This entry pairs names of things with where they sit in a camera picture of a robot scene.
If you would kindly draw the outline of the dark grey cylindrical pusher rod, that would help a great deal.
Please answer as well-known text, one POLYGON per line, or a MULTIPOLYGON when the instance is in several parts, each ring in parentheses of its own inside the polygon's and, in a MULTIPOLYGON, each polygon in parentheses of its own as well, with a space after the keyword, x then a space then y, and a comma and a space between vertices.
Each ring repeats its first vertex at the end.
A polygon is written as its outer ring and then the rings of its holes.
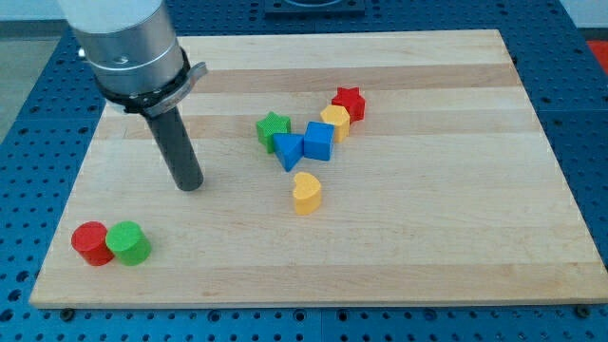
POLYGON ((203 173, 179 110, 144 118, 176 186, 184 192, 199 189, 203 173))

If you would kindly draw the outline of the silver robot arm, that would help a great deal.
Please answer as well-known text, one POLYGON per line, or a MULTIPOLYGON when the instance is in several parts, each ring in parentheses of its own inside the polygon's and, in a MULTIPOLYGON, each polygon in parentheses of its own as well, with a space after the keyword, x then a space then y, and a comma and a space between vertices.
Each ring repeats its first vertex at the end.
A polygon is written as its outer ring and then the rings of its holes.
POLYGON ((126 114, 139 114, 181 191, 203 184, 203 173, 178 103, 207 73, 191 65, 164 0, 59 0, 89 63, 96 86, 126 114))

